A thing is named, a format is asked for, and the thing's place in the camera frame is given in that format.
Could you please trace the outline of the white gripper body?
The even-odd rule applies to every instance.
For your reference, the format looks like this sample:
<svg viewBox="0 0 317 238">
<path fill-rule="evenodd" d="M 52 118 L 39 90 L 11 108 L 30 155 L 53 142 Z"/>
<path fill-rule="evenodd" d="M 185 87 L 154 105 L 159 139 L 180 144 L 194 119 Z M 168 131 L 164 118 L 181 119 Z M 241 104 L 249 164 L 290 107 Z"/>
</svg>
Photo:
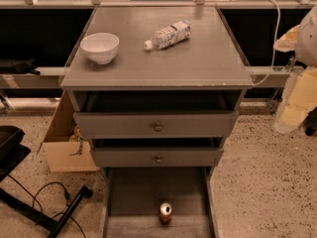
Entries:
<svg viewBox="0 0 317 238">
<path fill-rule="evenodd" d="M 317 67 L 292 73 L 282 92 L 272 128 L 281 134 L 296 130 L 317 107 Z"/>
</svg>

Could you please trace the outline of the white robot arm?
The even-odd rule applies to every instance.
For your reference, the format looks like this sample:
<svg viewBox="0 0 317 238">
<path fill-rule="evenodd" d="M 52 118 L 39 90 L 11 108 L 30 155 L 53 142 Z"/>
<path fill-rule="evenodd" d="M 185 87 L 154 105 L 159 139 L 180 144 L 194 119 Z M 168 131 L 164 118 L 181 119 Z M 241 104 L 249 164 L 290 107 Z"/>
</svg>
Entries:
<svg viewBox="0 0 317 238">
<path fill-rule="evenodd" d="M 317 107 L 317 6 L 301 23 L 288 30 L 273 45 L 279 52 L 295 52 L 295 58 L 306 65 L 301 73 L 287 79 L 273 128 L 285 134 L 297 129 Z"/>
</svg>

